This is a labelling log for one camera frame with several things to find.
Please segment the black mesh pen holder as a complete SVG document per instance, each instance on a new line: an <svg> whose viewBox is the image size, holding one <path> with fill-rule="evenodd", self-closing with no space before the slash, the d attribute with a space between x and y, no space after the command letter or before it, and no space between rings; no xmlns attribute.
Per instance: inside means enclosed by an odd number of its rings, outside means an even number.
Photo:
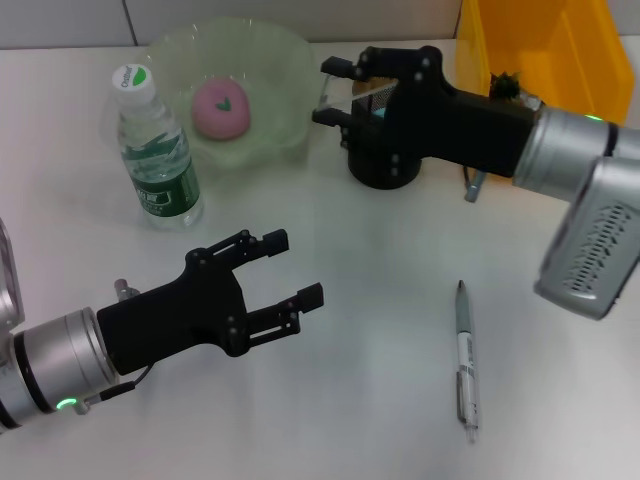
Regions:
<svg viewBox="0 0 640 480"><path fill-rule="evenodd" d="M351 114L354 116L372 115L366 114L364 110L359 107L352 107ZM376 169L373 171L366 171L364 168L359 168L354 163L349 164L348 162L349 170L358 181L366 186L378 190L398 189L412 182L420 173L422 168L422 159L419 157L402 156L397 152L390 151L389 149L388 152L391 154L391 159L394 161L393 174L384 174Z"/></svg>

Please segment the green plastic wrapper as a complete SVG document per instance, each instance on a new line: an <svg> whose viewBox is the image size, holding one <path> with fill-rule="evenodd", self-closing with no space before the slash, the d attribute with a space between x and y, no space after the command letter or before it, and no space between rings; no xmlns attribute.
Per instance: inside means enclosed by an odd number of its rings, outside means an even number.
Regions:
<svg viewBox="0 0 640 480"><path fill-rule="evenodd" d="M492 100L514 103L534 111L545 105L542 99L521 87L519 72L491 74L489 97Z"/></svg>

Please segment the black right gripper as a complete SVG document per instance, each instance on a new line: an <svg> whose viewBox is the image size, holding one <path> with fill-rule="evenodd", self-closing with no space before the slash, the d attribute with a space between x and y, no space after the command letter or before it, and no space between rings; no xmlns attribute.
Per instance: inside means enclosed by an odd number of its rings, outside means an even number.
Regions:
<svg viewBox="0 0 640 480"><path fill-rule="evenodd" d="M514 176L535 126L526 107L458 90L442 71L439 49L367 47L356 63L331 56L321 72L368 81L398 79L386 107L386 144L396 153L433 157L505 178ZM394 161L382 145L383 121L354 116L337 108L316 109L312 121L340 130L349 164L366 171L394 173Z"/></svg>

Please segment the pink toy peach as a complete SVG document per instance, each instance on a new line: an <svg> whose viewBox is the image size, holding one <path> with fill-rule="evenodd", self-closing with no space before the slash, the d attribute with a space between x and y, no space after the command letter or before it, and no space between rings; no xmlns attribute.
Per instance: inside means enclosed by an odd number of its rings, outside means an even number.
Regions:
<svg viewBox="0 0 640 480"><path fill-rule="evenodd" d="M248 96L232 78L211 78L196 91L191 118L195 129L210 139L239 137L251 124Z"/></svg>

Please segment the translucent green fruit bowl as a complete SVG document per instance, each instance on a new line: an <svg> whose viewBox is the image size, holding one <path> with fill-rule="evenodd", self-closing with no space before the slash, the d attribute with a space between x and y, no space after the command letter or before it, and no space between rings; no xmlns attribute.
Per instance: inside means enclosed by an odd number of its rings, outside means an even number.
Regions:
<svg viewBox="0 0 640 480"><path fill-rule="evenodd" d="M198 160L227 171L303 161L323 76L299 35L267 21L213 17L164 35L137 60ZM212 78L231 79L248 96L250 127L236 139L207 138L193 124L193 97Z"/></svg>

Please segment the clear green-label water bottle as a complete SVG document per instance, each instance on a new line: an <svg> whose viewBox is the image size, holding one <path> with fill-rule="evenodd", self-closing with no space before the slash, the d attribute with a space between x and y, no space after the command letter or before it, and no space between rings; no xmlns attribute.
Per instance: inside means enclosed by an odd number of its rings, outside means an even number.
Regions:
<svg viewBox="0 0 640 480"><path fill-rule="evenodd" d="M139 203L159 229L183 229L202 213L186 133L159 97L148 67L128 63L112 75L120 157Z"/></svg>

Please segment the grey white pen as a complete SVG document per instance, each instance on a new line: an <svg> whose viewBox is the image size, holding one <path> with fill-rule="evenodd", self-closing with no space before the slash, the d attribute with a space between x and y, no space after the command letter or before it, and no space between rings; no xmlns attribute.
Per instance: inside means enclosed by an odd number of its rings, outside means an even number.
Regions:
<svg viewBox="0 0 640 480"><path fill-rule="evenodd" d="M467 440L473 444L478 436L478 408L476 400L476 375L474 336L471 322L471 305L463 280L458 281L455 294L455 327L458 370L456 372L457 418L463 425Z"/></svg>

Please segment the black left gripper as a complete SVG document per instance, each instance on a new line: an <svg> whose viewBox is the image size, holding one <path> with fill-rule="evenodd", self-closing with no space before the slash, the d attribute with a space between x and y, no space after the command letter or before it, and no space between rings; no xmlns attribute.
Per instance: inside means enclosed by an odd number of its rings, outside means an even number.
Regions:
<svg viewBox="0 0 640 480"><path fill-rule="evenodd" d="M231 357L301 331L300 316L324 305L320 283L275 305L250 312L233 270L289 250L287 232L261 239L248 230L186 256L174 281L97 312L109 360L121 375L201 344Z"/></svg>

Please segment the yellow plastic bin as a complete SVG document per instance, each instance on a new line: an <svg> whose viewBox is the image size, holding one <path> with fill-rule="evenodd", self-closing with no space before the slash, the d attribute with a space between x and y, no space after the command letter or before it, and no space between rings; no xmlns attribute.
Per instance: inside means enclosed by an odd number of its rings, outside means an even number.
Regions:
<svg viewBox="0 0 640 480"><path fill-rule="evenodd" d="M618 125L635 84L607 0L462 0L455 65L461 90L516 75L549 106Z"/></svg>

